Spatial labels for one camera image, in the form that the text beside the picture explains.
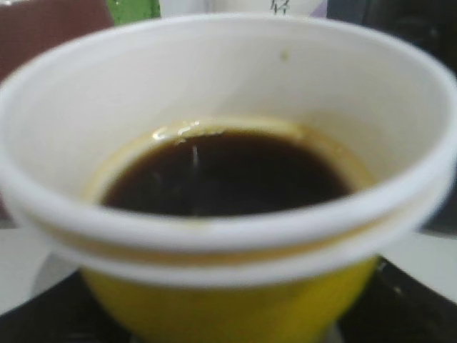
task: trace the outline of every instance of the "black surface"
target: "black surface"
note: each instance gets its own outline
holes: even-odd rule
[[[345,343],[455,343],[457,306],[382,261],[341,319]],[[0,317],[1,343],[129,343],[78,273]]]

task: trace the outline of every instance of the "dark liquid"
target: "dark liquid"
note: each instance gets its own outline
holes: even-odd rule
[[[148,151],[102,204],[178,216],[259,214],[319,204],[351,193],[321,157],[286,138],[227,131]]]

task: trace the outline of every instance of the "black coffee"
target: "black coffee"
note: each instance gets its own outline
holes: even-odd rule
[[[151,214],[232,216],[319,204],[351,193],[320,156],[285,137],[226,131],[146,152],[102,204]]]

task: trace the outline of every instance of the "white surface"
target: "white surface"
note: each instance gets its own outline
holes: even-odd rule
[[[383,255],[422,284],[457,303],[457,237],[412,234]]]
[[[162,17],[210,12],[265,12],[274,14],[274,7],[282,14],[309,15],[327,0],[161,0]]]
[[[39,237],[25,229],[0,229],[0,313],[26,301],[49,255]]]

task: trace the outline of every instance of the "cup rim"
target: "cup rim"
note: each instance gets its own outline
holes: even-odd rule
[[[16,95],[20,93],[27,80],[36,77],[49,65],[64,62],[74,51],[89,51],[91,46],[104,42],[109,44],[118,36],[142,31],[153,33],[154,29],[163,26],[187,25],[194,22],[217,25],[236,21],[268,22],[272,25],[286,22],[290,25],[339,31],[357,36],[362,41],[377,41],[419,62],[429,70],[436,84],[446,95],[443,108],[450,114],[446,130],[435,145],[430,147],[424,158],[365,191],[311,207],[208,219],[135,214],[84,204],[65,197],[47,189],[23,171],[9,155],[4,135],[0,135],[0,179],[7,194],[13,194],[23,208],[50,225],[106,242],[171,251],[253,249],[321,239],[343,232],[349,227],[365,224],[368,220],[371,221],[406,202],[422,190],[417,185],[428,184],[428,181],[438,177],[443,169],[453,166],[457,152],[457,86],[447,68],[432,56],[392,36],[329,19],[277,17],[269,14],[200,14],[145,21],[90,34],[36,57],[16,70],[0,85],[0,128],[2,123],[8,120],[9,104],[15,102]],[[341,218],[345,219],[345,223],[339,220]]]

